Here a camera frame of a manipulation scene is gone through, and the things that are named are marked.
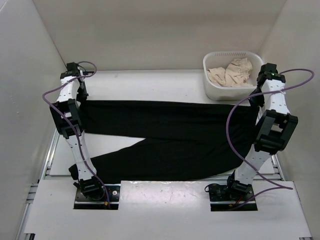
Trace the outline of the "black trousers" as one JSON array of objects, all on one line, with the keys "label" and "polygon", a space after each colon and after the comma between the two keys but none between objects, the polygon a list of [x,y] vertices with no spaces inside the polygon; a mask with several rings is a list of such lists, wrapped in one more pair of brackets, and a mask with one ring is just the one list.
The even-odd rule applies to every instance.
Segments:
[{"label": "black trousers", "polygon": [[92,158],[97,176],[120,181],[191,181],[239,167],[254,140],[259,109],[229,104],[88,100],[80,105],[87,134],[139,142]]}]

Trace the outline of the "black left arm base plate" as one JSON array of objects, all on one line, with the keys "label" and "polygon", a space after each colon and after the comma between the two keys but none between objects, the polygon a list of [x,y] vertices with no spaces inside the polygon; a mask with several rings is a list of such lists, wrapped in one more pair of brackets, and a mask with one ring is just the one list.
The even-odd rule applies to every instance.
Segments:
[{"label": "black left arm base plate", "polygon": [[93,197],[85,196],[79,189],[77,189],[73,208],[75,210],[118,210],[121,195],[121,184],[106,184],[105,187],[109,196],[108,204],[103,188],[100,193],[95,193]]}]

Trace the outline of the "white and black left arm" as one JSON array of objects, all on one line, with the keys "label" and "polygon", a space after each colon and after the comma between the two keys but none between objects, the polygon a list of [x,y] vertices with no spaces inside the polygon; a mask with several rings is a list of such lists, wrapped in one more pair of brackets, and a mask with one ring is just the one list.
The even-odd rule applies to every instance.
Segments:
[{"label": "white and black left arm", "polygon": [[67,70],[60,75],[61,90],[57,100],[49,107],[56,129],[68,143],[76,166],[74,185],[80,192],[95,201],[105,195],[105,188],[97,179],[85,141],[80,119],[80,103],[87,99],[82,70]]}]

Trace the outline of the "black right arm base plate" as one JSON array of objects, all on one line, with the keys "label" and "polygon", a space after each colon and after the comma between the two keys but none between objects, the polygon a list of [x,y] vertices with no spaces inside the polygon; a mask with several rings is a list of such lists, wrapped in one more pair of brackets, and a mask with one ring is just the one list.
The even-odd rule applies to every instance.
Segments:
[{"label": "black right arm base plate", "polygon": [[208,193],[211,212],[257,211],[256,200],[253,197],[252,185],[233,187],[217,183],[208,184],[204,191]]}]

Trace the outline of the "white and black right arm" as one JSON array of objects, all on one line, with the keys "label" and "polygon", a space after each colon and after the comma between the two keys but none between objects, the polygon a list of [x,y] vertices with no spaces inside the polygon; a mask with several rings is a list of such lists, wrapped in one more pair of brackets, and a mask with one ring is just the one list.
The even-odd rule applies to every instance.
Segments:
[{"label": "white and black right arm", "polygon": [[285,83],[285,76],[277,71],[261,70],[258,75],[249,103],[265,110],[253,129],[253,144],[245,162],[227,180],[224,193],[230,200],[246,196],[252,190],[257,171],[271,156],[285,149],[298,124],[298,118],[290,114],[282,92]]}]

